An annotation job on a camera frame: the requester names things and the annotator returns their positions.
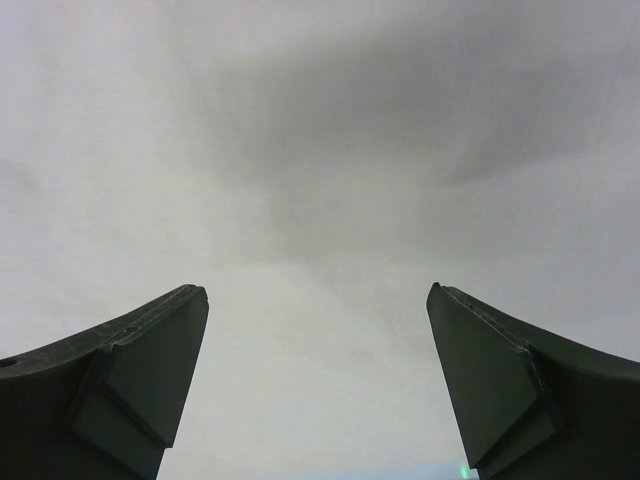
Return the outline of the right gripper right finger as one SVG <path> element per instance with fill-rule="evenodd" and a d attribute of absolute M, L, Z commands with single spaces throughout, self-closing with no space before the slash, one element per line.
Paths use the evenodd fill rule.
<path fill-rule="evenodd" d="M 426 309 L 482 479 L 636 479 L 639 365 L 434 284 Z"/>

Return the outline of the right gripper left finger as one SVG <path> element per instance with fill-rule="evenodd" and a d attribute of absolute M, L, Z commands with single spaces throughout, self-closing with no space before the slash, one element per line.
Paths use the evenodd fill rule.
<path fill-rule="evenodd" d="M 204 287 L 1 361 L 4 479 L 154 479 L 207 324 Z"/>

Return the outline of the beige cloth surgical wrap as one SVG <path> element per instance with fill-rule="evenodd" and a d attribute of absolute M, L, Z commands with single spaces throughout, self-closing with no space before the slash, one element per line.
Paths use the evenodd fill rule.
<path fill-rule="evenodd" d="M 185 283 L 164 479 L 463 458 L 452 285 L 639 356 L 635 1 L 5 1 L 1 353 Z"/>

